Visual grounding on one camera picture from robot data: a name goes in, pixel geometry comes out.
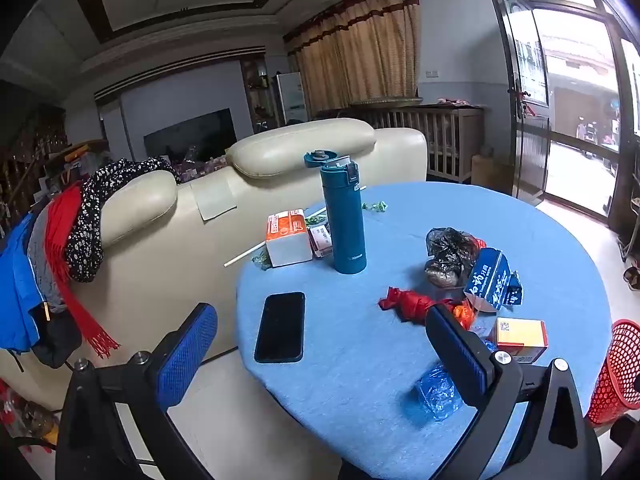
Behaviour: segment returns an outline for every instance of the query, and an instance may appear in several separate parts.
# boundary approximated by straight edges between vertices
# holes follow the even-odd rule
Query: red scarf
[[[68,187],[49,206],[44,250],[60,295],[65,300],[80,332],[100,357],[104,355],[109,357],[110,349],[115,350],[120,345],[111,339],[87,312],[69,287],[69,266],[65,261],[65,247],[82,202],[79,184],[77,182]]]

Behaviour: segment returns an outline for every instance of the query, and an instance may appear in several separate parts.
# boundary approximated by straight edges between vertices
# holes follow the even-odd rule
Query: blue and white carton
[[[480,249],[464,293],[471,305],[482,312],[498,312],[503,305],[522,304],[522,285],[511,272],[506,256],[491,247]]]

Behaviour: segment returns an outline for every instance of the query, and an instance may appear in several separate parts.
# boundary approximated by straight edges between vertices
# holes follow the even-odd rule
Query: red cloth
[[[402,317],[405,320],[424,323],[424,316],[430,306],[437,303],[451,303],[451,300],[435,301],[429,296],[418,294],[412,290],[400,290],[399,288],[389,287],[386,298],[378,302],[382,310],[399,307]]]
[[[68,187],[53,200],[49,206],[45,228],[44,250],[60,295],[80,332],[100,357],[108,357],[110,349],[115,350],[119,345],[87,312],[69,287],[69,266],[65,261],[65,246],[71,228],[76,222],[81,202],[79,182]]]
[[[447,306],[460,325],[462,325],[462,328],[465,330],[471,328],[476,318],[476,313],[467,300],[464,300],[460,305],[454,305],[453,300],[435,301],[429,296],[418,294],[412,290],[400,290],[390,286],[386,298],[380,300],[378,305],[382,310],[397,307],[405,320],[422,324],[424,323],[424,317],[427,315],[427,310],[438,303]]]

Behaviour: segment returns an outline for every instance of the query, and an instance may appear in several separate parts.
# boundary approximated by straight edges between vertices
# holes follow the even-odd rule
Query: red plastic basket
[[[611,344],[591,396],[587,418],[595,426],[640,408],[634,381],[640,374],[640,326],[628,319],[613,325]]]

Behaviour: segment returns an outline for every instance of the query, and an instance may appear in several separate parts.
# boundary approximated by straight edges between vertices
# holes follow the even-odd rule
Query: cardboard box
[[[334,250],[331,242],[331,233],[329,232],[329,224],[327,223],[310,226],[309,239],[311,240],[311,248],[316,258],[324,258]]]
[[[534,363],[548,347],[545,322],[497,317],[490,339],[519,363]]]
[[[270,215],[267,222],[266,245],[273,267],[311,260],[313,253],[302,209]]]
[[[511,195],[513,166],[482,155],[471,157],[471,184]]]
[[[498,312],[504,304],[522,304],[518,273],[511,272],[502,251],[491,247],[480,249],[464,293],[471,305],[482,312]]]

